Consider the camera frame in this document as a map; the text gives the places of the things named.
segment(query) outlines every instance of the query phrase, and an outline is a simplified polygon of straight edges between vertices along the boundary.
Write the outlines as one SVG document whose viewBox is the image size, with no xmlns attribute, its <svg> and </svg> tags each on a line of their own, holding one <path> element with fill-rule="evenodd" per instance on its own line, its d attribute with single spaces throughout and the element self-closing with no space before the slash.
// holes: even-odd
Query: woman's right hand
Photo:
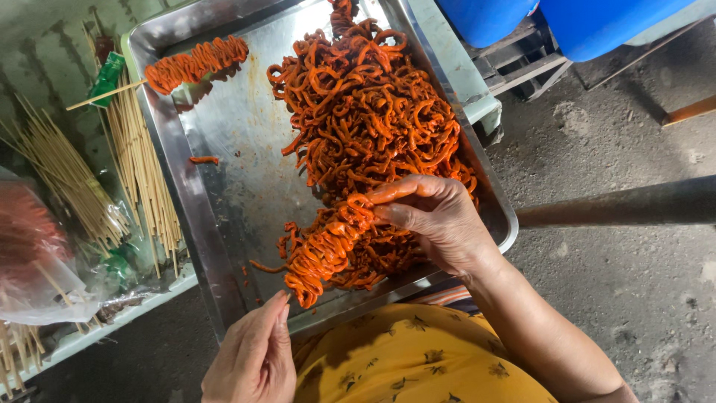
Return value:
<svg viewBox="0 0 716 403">
<path fill-rule="evenodd" d="M 465 185 L 454 179 L 408 175 L 368 193 L 379 223 L 417 233 L 427 256 L 458 277 L 472 277 L 502 259 Z"/>
</svg>

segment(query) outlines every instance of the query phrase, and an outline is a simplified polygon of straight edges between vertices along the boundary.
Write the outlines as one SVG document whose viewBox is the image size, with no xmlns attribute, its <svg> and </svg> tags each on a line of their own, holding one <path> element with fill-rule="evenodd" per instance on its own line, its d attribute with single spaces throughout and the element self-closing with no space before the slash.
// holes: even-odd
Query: bundle of bamboo skewers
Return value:
<svg viewBox="0 0 716 403">
<path fill-rule="evenodd" d="M 17 323 L 0 323 L 0 381 L 5 386 L 8 398 L 13 397 L 13 387 L 10 379 L 14 380 L 14 388 L 25 392 L 25 383 L 22 381 L 20 372 L 15 364 L 15 355 L 19 355 L 22 369 L 30 372 L 32 365 L 38 372 L 42 370 L 42 358 L 40 354 L 45 349 L 40 341 L 38 326 L 19 325 Z"/>
<path fill-rule="evenodd" d="M 127 218 L 47 112 L 38 113 L 25 97 L 16 96 L 28 116 L 26 128 L 13 120 L 13 131 L 0 121 L 11 141 L 3 136 L 0 140 L 30 161 L 53 195 L 71 207 L 89 238 L 109 256 L 130 233 Z"/>
<path fill-rule="evenodd" d="M 95 55 L 95 40 L 102 36 L 103 33 L 102 25 L 96 15 L 93 30 L 97 32 L 96 35 L 92 35 L 86 28 L 84 29 L 84 35 L 94 55 L 95 72 L 99 72 L 101 64 Z M 125 68 L 120 75 L 117 86 L 122 87 L 129 82 L 129 76 Z M 104 127 L 105 121 L 102 116 L 102 110 L 100 108 L 97 108 L 97 110 L 100 112 Z M 182 237 L 179 220 L 159 167 L 159 160 L 149 131 L 140 111 L 136 92 L 129 90 L 114 95 L 106 112 L 111 141 L 110 134 L 106 128 L 105 135 L 107 136 L 107 142 L 111 143 L 110 153 L 114 149 L 116 156 L 113 153 L 112 157 L 117 169 L 117 175 L 120 177 L 125 197 L 130 203 L 135 221 L 140 228 L 140 210 L 138 207 L 140 204 L 142 205 L 142 213 L 147 224 L 157 277 L 161 277 L 161 274 L 154 246 L 155 237 L 164 247 L 166 257 L 172 257 L 174 274 L 178 277 L 176 252 Z"/>
</svg>

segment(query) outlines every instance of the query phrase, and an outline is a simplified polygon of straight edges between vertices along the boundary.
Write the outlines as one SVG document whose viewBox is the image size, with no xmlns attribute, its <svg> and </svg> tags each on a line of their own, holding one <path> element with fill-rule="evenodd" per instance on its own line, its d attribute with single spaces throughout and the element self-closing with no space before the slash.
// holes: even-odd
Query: person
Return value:
<svg viewBox="0 0 716 403">
<path fill-rule="evenodd" d="M 367 196 L 379 223 L 414 232 L 482 315 L 390 304 L 292 354 L 280 291 L 228 329 L 203 402 L 637 402 L 606 354 L 502 256 L 459 181 L 410 175 Z"/>
</svg>

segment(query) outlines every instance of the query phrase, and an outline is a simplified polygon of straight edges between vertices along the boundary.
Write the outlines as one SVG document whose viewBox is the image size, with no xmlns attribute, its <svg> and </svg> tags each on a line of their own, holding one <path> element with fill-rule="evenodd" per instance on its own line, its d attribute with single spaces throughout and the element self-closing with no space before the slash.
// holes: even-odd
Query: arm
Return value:
<svg viewBox="0 0 716 403">
<path fill-rule="evenodd" d="M 383 222 L 417 233 L 428 256 L 465 283 L 514 364 L 560 402 L 637 401 L 604 352 L 502 256 L 459 181 L 410 175 L 368 197 L 383 204 L 375 209 Z"/>
</svg>

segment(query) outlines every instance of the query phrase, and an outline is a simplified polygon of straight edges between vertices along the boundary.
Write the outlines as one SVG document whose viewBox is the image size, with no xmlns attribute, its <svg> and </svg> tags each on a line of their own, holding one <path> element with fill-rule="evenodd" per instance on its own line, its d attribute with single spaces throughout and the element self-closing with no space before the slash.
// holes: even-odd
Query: woman's left hand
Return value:
<svg viewBox="0 0 716 403">
<path fill-rule="evenodd" d="M 296 368 L 286 319 L 289 296 L 279 291 L 226 332 L 201 382 L 202 403 L 291 402 Z"/>
</svg>

